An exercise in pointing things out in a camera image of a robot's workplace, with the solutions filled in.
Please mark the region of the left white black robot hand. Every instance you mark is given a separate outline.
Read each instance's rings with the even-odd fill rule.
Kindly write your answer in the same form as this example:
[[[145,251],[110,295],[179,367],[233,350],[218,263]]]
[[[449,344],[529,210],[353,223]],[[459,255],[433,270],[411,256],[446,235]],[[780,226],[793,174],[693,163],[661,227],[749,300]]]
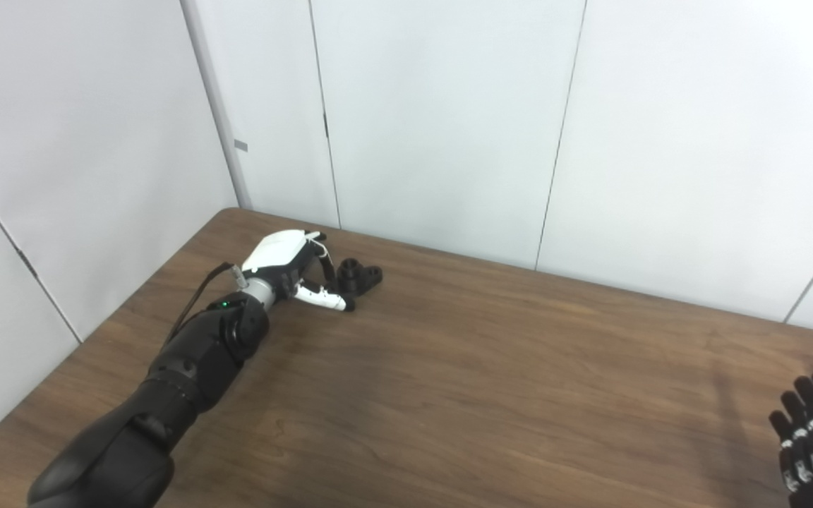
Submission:
[[[342,312],[356,309],[352,297],[338,292],[335,265],[323,241],[326,235],[284,229],[259,241],[240,267],[245,287],[262,308],[289,299]]]

